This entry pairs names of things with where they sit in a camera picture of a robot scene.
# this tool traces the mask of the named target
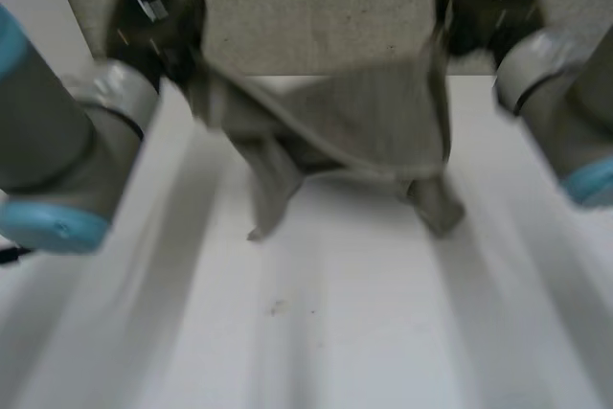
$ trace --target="black cable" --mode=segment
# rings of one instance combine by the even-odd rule
[[[34,249],[23,248],[21,246],[10,246],[7,248],[0,248],[0,265],[6,265],[8,263],[18,262],[21,256],[30,254]]]

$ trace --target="white backdrop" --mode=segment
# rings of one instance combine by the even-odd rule
[[[66,0],[0,2],[57,72],[86,61]],[[165,88],[100,254],[0,270],[0,407],[613,407],[613,221],[569,207],[490,88],[450,80],[451,238],[328,180],[262,244],[246,166]]]

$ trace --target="gray cloth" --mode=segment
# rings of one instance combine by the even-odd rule
[[[254,173],[250,238],[276,228],[305,177],[340,169],[397,182],[437,235],[462,219],[443,178],[451,134],[438,40],[416,57],[350,69],[282,97],[206,66],[187,96],[194,115],[222,129]]]

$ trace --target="white table surface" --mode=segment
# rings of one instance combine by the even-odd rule
[[[0,2],[57,72],[86,60],[66,0]],[[103,250],[0,269],[0,407],[613,407],[613,219],[569,206],[490,88],[450,79],[451,238],[321,180],[260,244],[247,167],[165,88]]]

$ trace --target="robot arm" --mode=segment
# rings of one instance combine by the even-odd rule
[[[613,28],[593,52],[548,28],[538,0],[435,3],[452,56],[492,55],[500,104],[524,121],[568,196],[612,205]]]
[[[0,6],[0,234],[30,249],[102,244],[147,137],[160,80],[193,72],[204,0],[116,0],[104,59],[62,82]]]

